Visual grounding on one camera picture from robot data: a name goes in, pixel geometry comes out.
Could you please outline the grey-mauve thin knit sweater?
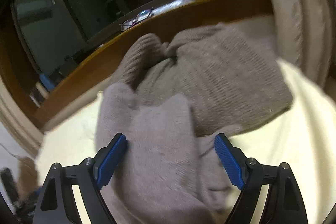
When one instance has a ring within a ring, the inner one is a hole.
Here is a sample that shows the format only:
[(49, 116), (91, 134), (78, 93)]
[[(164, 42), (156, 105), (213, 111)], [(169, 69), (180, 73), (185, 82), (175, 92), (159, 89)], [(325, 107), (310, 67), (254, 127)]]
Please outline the grey-mauve thin knit sweater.
[(126, 136), (128, 149), (101, 191), (118, 223), (225, 222), (231, 183), (214, 137), (195, 136), (183, 95), (144, 106), (126, 84), (110, 85), (100, 107), (96, 147), (118, 132)]

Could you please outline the brown fleece blanket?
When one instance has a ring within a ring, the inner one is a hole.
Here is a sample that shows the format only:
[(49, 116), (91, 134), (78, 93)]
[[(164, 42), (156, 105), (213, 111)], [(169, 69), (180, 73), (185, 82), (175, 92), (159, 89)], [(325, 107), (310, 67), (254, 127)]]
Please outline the brown fleece blanket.
[(20, 201), (28, 199), (29, 195), (38, 188), (38, 172), (33, 159), (29, 157), (19, 158), (19, 176), (17, 191)]

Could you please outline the cream yellow bed sheet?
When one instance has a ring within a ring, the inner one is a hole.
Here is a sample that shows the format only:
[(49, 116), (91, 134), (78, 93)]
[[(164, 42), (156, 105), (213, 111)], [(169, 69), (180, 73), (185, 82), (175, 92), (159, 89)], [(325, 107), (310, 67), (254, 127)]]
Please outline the cream yellow bed sheet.
[[(278, 59), (293, 96), (289, 111), (231, 142), (262, 164), (287, 162), (298, 182), (309, 223), (323, 223), (335, 205), (335, 102), (294, 65)], [(39, 182), (51, 165), (75, 165), (95, 154), (102, 92), (92, 103), (45, 134), (35, 159)]]

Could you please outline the beige left curtain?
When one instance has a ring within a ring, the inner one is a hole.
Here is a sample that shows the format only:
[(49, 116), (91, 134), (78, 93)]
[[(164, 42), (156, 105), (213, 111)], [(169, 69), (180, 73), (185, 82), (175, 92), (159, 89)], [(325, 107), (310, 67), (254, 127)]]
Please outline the beige left curtain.
[(10, 95), (1, 79), (1, 122), (10, 135), (32, 157), (36, 157), (42, 145), (44, 135), (26, 117)]

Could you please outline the beige curtain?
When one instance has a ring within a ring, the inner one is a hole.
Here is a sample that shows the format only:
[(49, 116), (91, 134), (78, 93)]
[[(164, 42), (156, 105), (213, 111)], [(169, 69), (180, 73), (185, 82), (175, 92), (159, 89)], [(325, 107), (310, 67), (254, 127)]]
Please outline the beige curtain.
[(271, 0), (279, 56), (324, 88), (335, 60), (335, 0)]
[(44, 135), (26, 117), (10, 95), (1, 79), (1, 122), (10, 135), (32, 157), (36, 157), (42, 145)]

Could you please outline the brown wooden window sill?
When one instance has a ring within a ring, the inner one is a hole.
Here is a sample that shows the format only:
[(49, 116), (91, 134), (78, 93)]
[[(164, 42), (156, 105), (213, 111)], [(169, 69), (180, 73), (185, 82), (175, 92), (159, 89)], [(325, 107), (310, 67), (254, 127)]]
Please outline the brown wooden window sill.
[[(273, 12), (270, 0), (194, 0), (121, 31), (120, 24), (141, 11), (172, 1), (1, 0), (1, 79), (26, 117), (45, 130), (108, 78), (139, 37), (154, 33), (169, 42), (185, 29)], [(30, 93), (39, 93), (40, 74), (55, 88), (38, 108)]]

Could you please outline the dark thread spool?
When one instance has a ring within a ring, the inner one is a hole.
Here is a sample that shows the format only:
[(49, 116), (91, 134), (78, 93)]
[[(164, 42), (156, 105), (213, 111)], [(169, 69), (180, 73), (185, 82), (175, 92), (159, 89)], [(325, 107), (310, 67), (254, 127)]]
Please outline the dark thread spool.
[(34, 102), (34, 104), (36, 104), (36, 106), (38, 108), (41, 107), (41, 105), (42, 105), (42, 103), (44, 101), (44, 97), (42, 95), (40, 95), (39, 93), (36, 94), (36, 93), (31, 92), (30, 93), (30, 98)]

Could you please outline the beige thread spool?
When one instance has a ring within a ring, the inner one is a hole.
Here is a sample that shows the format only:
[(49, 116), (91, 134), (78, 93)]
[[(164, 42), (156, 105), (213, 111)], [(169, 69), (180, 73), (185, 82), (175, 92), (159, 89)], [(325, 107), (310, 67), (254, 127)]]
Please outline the beige thread spool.
[(43, 98), (46, 99), (49, 97), (49, 91), (40, 82), (37, 82), (35, 84), (35, 87), (39, 91), (39, 93), (42, 95)]

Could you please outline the taupe ribbed knit sweater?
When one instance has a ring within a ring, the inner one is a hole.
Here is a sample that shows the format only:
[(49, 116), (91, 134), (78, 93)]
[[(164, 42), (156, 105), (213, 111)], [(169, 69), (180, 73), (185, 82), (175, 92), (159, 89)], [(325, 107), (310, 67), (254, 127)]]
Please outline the taupe ribbed knit sweater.
[(290, 108), (293, 97), (274, 51), (236, 27), (216, 24), (187, 29), (164, 43), (140, 37), (112, 74), (146, 106), (184, 95), (198, 136), (227, 126), (257, 128)]

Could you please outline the beige right curtain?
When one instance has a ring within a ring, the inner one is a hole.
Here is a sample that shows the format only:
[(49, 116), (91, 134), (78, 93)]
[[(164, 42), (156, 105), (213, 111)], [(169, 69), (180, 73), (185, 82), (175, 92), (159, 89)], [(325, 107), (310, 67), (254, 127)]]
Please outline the beige right curtain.
[(279, 56), (324, 88), (335, 60), (335, 0), (271, 0)]

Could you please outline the eyeglasses on sill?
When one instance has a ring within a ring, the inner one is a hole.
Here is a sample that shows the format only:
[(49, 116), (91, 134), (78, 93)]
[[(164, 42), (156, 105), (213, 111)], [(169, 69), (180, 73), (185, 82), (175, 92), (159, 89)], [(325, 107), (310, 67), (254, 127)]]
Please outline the eyeglasses on sill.
[(120, 24), (121, 31), (124, 32), (133, 26), (143, 22), (144, 20), (147, 20), (153, 16), (153, 9), (147, 9), (141, 11), (135, 18), (128, 19), (122, 24)]

